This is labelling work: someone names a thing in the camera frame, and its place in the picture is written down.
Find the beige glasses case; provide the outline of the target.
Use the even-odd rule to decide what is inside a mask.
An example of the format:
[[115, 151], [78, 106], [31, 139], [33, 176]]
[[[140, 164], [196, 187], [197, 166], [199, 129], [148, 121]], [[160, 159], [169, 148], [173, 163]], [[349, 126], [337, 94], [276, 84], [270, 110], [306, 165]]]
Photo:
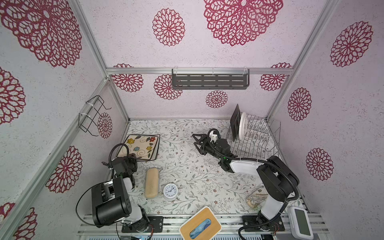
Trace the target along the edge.
[[145, 180], [145, 197], [147, 199], [154, 199], [158, 196], [160, 188], [159, 179], [159, 169], [150, 168], [147, 170]]

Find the black square plate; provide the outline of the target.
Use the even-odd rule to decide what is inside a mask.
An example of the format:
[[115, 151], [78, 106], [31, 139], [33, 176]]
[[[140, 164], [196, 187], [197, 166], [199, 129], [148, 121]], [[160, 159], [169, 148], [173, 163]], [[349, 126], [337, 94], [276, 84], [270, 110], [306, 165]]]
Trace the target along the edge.
[[154, 161], [158, 157], [160, 135], [128, 135], [125, 142], [130, 154], [141, 162]]
[[241, 121], [241, 111], [240, 107], [237, 104], [236, 108], [231, 116], [230, 120], [230, 126], [231, 126], [231, 133], [232, 133], [232, 139], [235, 141], [239, 135], [240, 132], [240, 121]]

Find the white round floral plate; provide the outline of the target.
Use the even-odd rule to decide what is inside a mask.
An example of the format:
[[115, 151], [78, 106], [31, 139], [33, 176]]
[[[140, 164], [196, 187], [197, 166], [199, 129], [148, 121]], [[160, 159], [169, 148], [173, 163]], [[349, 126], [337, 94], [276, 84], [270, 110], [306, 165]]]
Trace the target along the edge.
[[246, 138], [248, 129], [248, 117], [247, 113], [243, 112], [240, 117], [240, 124], [239, 124], [239, 139], [243, 141]]

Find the white digital timer display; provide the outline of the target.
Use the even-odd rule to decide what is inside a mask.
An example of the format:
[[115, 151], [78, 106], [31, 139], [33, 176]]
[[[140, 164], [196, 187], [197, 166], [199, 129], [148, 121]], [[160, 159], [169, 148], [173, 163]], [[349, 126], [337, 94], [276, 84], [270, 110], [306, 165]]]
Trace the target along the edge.
[[291, 233], [297, 240], [313, 240], [314, 234], [310, 224], [308, 212], [299, 207], [288, 209]]

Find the small white alarm clock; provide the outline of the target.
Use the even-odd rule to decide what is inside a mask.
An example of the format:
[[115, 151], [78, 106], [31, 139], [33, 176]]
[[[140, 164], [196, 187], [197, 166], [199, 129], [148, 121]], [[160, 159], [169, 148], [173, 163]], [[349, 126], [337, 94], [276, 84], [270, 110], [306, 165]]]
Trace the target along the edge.
[[179, 190], [176, 184], [169, 183], [163, 189], [164, 198], [167, 201], [174, 201], [178, 196]]

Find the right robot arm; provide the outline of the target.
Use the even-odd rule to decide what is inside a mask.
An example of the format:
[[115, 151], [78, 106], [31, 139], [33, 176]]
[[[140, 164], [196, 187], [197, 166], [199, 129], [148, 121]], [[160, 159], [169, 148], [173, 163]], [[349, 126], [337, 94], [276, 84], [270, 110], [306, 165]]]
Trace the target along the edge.
[[279, 157], [271, 156], [266, 160], [238, 157], [231, 152], [228, 141], [221, 138], [216, 129], [208, 134], [192, 134], [192, 137], [198, 152], [203, 156], [209, 154], [215, 157], [224, 171], [260, 177], [268, 196], [259, 211], [259, 223], [275, 221], [290, 202], [300, 198], [298, 177]]

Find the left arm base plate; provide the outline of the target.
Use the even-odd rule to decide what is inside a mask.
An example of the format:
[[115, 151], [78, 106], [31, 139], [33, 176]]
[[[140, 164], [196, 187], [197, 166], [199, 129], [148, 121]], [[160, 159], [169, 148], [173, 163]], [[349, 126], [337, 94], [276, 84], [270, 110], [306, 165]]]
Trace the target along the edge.
[[161, 233], [163, 231], [163, 225], [163, 216], [149, 216], [134, 224], [123, 224], [122, 233]]

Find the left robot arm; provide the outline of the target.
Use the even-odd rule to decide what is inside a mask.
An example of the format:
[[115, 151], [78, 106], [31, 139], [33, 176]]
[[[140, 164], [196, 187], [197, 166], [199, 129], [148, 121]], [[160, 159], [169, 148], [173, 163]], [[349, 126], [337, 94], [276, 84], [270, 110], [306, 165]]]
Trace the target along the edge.
[[121, 222], [129, 231], [145, 232], [150, 220], [144, 208], [131, 203], [129, 191], [135, 187], [133, 173], [138, 169], [135, 154], [111, 161], [118, 176], [91, 187], [92, 216], [98, 228]]

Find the grey wall shelf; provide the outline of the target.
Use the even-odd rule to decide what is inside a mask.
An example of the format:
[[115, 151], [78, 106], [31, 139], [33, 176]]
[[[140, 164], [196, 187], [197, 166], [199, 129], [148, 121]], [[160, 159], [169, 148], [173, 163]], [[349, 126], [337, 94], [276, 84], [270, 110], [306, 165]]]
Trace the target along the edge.
[[172, 69], [175, 90], [246, 90], [250, 85], [248, 70], [241, 74], [190, 74]]

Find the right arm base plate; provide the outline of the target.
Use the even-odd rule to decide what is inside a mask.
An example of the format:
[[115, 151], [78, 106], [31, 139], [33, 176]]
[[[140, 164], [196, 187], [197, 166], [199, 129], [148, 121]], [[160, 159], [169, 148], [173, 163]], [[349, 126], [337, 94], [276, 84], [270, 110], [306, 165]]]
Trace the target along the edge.
[[262, 215], [246, 215], [242, 216], [242, 222], [246, 232], [284, 232], [286, 230], [280, 216], [268, 220]]

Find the bamboo lid tissue box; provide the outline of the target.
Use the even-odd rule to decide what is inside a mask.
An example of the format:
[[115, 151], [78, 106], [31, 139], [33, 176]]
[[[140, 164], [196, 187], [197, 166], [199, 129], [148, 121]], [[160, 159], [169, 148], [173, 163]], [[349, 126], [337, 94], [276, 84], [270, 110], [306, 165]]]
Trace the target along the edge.
[[179, 232], [184, 240], [212, 240], [222, 225], [209, 207], [204, 207], [183, 223]]

